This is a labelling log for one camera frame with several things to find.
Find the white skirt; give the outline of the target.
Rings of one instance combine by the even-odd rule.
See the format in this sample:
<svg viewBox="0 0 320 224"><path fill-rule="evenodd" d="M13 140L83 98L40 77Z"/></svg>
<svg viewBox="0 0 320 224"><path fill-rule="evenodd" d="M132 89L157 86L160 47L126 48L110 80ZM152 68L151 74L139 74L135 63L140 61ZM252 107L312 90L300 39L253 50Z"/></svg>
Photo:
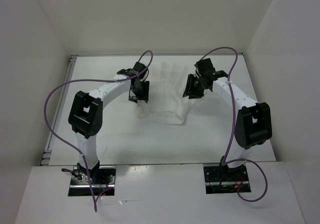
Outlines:
<svg viewBox="0 0 320 224"><path fill-rule="evenodd" d="M183 124L196 100L183 97L188 75L193 69L177 63L153 63L149 68L148 102L138 102L136 117L162 124Z"/></svg>

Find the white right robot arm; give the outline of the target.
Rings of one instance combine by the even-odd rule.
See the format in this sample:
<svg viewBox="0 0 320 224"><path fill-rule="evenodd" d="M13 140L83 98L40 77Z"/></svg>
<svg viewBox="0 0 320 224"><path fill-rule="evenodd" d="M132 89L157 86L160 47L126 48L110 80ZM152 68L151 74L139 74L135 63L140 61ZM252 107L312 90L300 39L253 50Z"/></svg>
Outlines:
<svg viewBox="0 0 320 224"><path fill-rule="evenodd" d="M251 149L272 137L270 106L249 97L224 71L189 74L186 83L183 97L199 99L210 90L232 109L231 137L219 168L220 177L231 180L237 174L236 168L248 160Z"/></svg>

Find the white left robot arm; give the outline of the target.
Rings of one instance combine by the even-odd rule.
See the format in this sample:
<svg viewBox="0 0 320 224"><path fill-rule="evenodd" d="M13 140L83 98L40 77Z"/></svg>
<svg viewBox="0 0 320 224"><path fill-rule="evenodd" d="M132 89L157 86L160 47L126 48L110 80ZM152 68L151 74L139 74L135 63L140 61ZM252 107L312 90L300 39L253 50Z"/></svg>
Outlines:
<svg viewBox="0 0 320 224"><path fill-rule="evenodd" d="M87 183L99 179L100 162L96 152L97 134L102 128L104 108L123 93L129 93L129 101L148 102L149 70L136 76L139 69L122 69L116 73L110 83L89 91L76 93L68 122L75 133L77 148L81 151L77 163L79 173Z"/></svg>

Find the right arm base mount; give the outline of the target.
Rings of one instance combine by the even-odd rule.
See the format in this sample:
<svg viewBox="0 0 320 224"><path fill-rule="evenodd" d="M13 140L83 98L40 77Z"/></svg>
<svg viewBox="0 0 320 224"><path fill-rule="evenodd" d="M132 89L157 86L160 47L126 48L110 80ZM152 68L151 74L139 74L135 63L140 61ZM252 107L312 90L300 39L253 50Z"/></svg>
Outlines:
<svg viewBox="0 0 320 224"><path fill-rule="evenodd" d="M236 168L222 166L219 163L203 166L206 194L225 194L251 192L247 168L241 165Z"/></svg>

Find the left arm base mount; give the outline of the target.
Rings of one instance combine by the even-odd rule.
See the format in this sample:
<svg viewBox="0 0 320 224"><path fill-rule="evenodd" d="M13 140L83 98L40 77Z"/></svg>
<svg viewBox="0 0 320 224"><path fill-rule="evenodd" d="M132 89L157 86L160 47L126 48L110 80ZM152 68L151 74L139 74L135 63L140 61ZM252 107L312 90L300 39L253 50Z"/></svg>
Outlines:
<svg viewBox="0 0 320 224"><path fill-rule="evenodd" d="M68 196L90 196L90 186L87 176L78 172L77 167L72 169L62 168L62 172L71 174ZM98 173L92 178L92 189L95 196L114 196L116 182L115 166L100 166Z"/></svg>

